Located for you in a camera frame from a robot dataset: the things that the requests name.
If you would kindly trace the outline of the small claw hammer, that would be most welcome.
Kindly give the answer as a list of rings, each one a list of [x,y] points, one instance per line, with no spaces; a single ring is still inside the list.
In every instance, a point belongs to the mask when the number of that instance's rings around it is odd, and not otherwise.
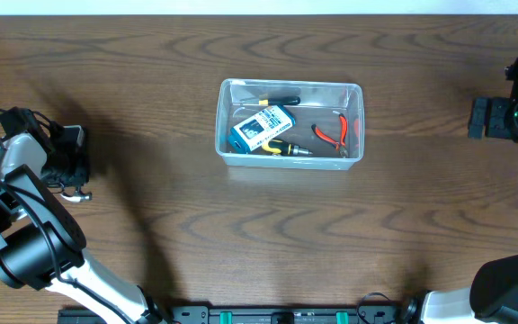
[[[84,203],[93,199],[92,193],[84,193],[81,188],[76,188],[73,193],[63,192],[60,196],[71,203]]]

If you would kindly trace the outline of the blue screw box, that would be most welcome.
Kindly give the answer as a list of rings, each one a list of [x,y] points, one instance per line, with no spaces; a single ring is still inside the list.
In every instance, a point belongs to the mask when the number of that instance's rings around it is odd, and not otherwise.
[[[248,154],[295,124],[295,118],[285,107],[268,106],[231,127],[228,142],[237,153]]]

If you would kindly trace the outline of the red handled pliers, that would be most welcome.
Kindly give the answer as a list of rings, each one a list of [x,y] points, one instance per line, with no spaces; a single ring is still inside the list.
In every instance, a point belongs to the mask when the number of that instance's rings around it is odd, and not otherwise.
[[[349,151],[346,144],[349,129],[348,120],[345,117],[345,115],[341,112],[339,112],[337,115],[340,123],[340,132],[338,139],[334,139],[326,133],[324,133],[316,124],[311,125],[311,130],[317,138],[331,145],[339,153],[341,158],[348,158]]]

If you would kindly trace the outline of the stubby yellow black screwdriver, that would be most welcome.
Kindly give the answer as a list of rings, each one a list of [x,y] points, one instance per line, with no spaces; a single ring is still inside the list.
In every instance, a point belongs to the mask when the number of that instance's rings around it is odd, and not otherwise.
[[[262,149],[275,156],[309,157],[313,155],[310,150],[282,139],[271,139],[262,145]]]

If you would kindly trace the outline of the clear plastic container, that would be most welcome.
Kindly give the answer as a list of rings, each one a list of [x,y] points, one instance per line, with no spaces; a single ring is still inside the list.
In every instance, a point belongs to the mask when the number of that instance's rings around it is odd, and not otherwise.
[[[229,166],[348,170],[364,132],[356,84],[230,78],[219,90],[215,149]]]

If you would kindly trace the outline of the black yellow slim screwdriver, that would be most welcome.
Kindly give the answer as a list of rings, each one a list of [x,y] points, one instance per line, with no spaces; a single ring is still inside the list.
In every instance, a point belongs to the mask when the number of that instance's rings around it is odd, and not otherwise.
[[[261,106],[273,105],[299,105],[301,99],[299,96],[283,96],[274,98],[246,98],[241,100],[241,104],[252,104]]]

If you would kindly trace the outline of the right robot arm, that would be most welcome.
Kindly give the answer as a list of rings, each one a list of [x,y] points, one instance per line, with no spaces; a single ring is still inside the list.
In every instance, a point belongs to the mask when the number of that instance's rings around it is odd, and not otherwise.
[[[518,56],[505,69],[513,83],[508,98],[474,100],[468,124],[472,139],[488,137],[518,144]],[[396,323],[518,323],[518,255],[481,266],[470,286],[425,292],[402,306]]]

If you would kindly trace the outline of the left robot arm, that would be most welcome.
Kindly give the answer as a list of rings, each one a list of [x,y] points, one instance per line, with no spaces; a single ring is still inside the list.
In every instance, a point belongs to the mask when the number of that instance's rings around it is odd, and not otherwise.
[[[0,111],[0,280],[59,293],[106,323],[168,323],[138,285],[95,259],[62,204],[91,200],[87,130],[27,108]]]

